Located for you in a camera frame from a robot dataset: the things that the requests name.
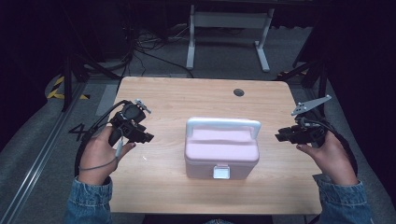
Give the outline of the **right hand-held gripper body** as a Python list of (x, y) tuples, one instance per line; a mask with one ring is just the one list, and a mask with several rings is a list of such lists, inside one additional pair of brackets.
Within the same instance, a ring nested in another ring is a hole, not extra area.
[(291, 112), (294, 116), (296, 126), (293, 143), (314, 144), (321, 147), (325, 141), (326, 132), (330, 130), (330, 123), (325, 119), (320, 109), (323, 104), (330, 101), (332, 97), (327, 94), (324, 97), (306, 102), (299, 102)]

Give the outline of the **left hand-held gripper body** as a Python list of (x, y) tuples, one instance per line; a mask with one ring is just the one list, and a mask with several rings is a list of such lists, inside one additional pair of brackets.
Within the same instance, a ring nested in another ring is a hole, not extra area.
[(126, 137), (130, 142), (135, 143), (136, 125), (146, 118), (144, 111), (147, 109), (143, 103), (136, 101), (122, 101), (123, 108), (117, 112), (109, 121), (113, 127), (113, 132), (108, 139), (108, 143), (113, 147), (122, 137)]

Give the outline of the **pink storage box white handle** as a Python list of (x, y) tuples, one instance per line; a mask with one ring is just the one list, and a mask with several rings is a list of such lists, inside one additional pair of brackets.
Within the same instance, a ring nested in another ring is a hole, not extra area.
[(187, 120), (184, 157), (189, 178), (246, 179), (260, 160), (261, 123), (252, 119)]

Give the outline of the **person's right hand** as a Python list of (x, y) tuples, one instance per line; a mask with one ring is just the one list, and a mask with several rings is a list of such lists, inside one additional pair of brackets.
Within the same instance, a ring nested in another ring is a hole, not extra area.
[(344, 147), (333, 133), (326, 134), (325, 142), (319, 148), (302, 144), (296, 148), (310, 156), (335, 185), (354, 186), (359, 183)]

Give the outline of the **person's left hand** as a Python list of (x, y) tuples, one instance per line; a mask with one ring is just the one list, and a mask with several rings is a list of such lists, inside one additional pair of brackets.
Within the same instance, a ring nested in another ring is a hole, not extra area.
[(118, 162), (135, 147), (135, 143), (123, 145), (120, 155), (116, 157), (116, 150), (108, 143), (112, 132), (111, 127), (105, 127), (88, 142), (79, 163), (79, 182), (95, 186), (103, 185), (110, 174), (117, 169)]

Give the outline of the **black metal stand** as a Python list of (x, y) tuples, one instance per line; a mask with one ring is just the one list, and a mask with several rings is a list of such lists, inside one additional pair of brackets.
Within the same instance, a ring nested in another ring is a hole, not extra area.
[(327, 80), (328, 80), (328, 69), (326, 67), (329, 61), (329, 49), (323, 50), (319, 56), (316, 56), (314, 60), (310, 60), (304, 63), (288, 73), (280, 73), (275, 81), (286, 81), (291, 77), (295, 77), (302, 72), (306, 72), (306, 75), (301, 80), (300, 85), (303, 88), (311, 89), (316, 82), (318, 82), (318, 98), (326, 95)]
[(79, 83), (86, 83), (90, 79), (90, 75), (87, 69), (84, 67), (85, 64), (89, 65), (110, 79), (121, 80), (121, 77), (117, 76), (107, 68), (104, 68), (92, 58), (92, 56), (86, 50), (77, 29), (68, 15), (68, 12), (64, 6), (65, 0), (55, 0), (55, 2), (59, 5), (61, 11), (60, 23), (62, 24), (62, 28), (59, 30), (59, 34), (61, 35), (62, 41), (64, 43), (63, 112), (65, 112), (71, 107), (71, 104), (73, 104), (79, 98), (79, 96), (73, 95), (73, 78), (75, 78)]

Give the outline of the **yellow black floor tape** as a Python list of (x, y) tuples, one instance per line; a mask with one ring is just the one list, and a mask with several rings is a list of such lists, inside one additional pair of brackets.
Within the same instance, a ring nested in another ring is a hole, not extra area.
[(61, 87), (61, 85), (64, 82), (64, 77), (63, 76), (59, 76), (55, 83), (52, 86), (52, 89), (50, 90), (49, 94), (47, 95), (48, 99), (51, 98), (56, 98), (56, 99), (64, 99), (65, 95), (63, 93), (59, 93), (59, 89)]

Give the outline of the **metal floor rail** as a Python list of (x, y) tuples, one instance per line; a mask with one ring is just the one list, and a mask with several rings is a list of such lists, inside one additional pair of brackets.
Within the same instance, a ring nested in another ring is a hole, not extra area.
[(61, 112), (59, 117), (56, 119), (56, 122), (51, 129), (43, 147), (35, 157), (33, 164), (26, 173), (13, 200), (3, 214), (3, 217), (0, 219), (0, 224), (13, 224), (15, 222), (15, 219), (20, 214), (25, 202), (35, 187), (35, 183), (37, 182), (44, 167), (47, 164), (47, 161), (49, 160), (64, 124), (72, 113), (80, 95), (84, 92), (85, 88), (86, 85), (84, 83), (80, 83), (77, 84), (76, 88), (72, 91), (72, 100), (69, 107), (64, 112)]

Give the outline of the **white desk frame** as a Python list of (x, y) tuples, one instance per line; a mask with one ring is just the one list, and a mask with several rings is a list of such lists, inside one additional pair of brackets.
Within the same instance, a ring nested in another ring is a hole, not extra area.
[(270, 66), (264, 52), (264, 43), (268, 35), (275, 10), (270, 8), (265, 13), (242, 13), (242, 12), (208, 12), (197, 11), (195, 5), (191, 5), (189, 32), (190, 39), (187, 52), (186, 68), (194, 67), (195, 56), (195, 28), (238, 28), (238, 29), (261, 29), (261, 39), (254, 42), (259, 62), (263, 72), (269, 72)]

